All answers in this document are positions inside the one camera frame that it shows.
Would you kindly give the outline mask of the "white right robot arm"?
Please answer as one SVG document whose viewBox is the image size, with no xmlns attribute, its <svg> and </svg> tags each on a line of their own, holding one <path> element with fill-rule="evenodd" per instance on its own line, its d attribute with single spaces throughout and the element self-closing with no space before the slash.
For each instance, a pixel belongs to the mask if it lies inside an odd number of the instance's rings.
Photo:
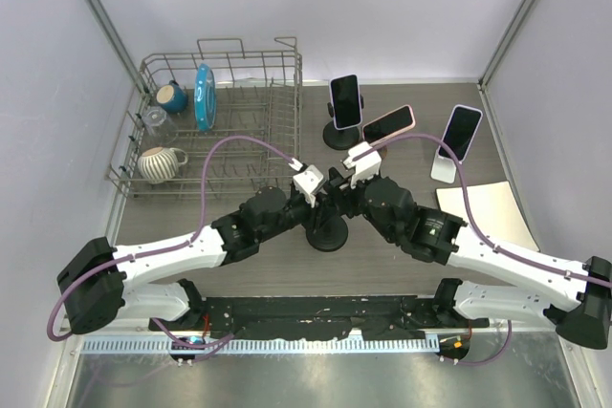
<svg viewBox="0 0 612 408">
<path fill-rule="evenodd" d="M 416 204 L 411 193 L 388 177 L 344 177 L 329 171 L 324 187 L 339 214 L 362 216 L 387 243 L 412 258 L 466 268 L 510 284 L 495 295 L 476 299 L 466 283 L 431 304 L 445 327 L 469 319 L 502 318 L 526 322 L 541 319 L 562 338 L 594 350 L 608 346 L 611 326 L 611 264 L 593 256 L 566 260 L 525 247 L 497 242 L 462 219 Z"/>
</svg>

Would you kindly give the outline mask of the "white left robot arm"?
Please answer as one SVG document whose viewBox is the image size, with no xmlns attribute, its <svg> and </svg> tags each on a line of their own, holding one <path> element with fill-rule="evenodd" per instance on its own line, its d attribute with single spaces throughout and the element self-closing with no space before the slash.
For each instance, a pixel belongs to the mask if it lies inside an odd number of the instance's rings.
<svg viewBox="0 0 612 408">
<path fill-rule="evenodd" d="M 266 241 L 298 225 L 316 230 L 338 215 L 319 193 L 311 204 L 296 189 L 287 196 L 264 187 L 228 215 L 186 235 L 134 246 L 90 240 L 57 275 L 71 334 L 97 331 L 128 308 L 126 294 L 141 286 L 197 268 L 241 262 Z"/>
</svg>

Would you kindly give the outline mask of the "black front phone stand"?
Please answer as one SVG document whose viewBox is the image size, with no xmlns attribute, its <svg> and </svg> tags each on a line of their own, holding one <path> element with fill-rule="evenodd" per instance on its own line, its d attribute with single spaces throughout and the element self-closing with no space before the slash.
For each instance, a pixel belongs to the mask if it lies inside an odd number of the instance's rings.
<svg viewBox="0 0 612 408">
<path fill-rule="evenodd" d="M 316 233 L 306 230 L 306 239 L 311 247 L 321 252 L 333 252 L 344 246 L 348 240 L 348 225 L 335 207 L 335 216 Z"/>
</svg>

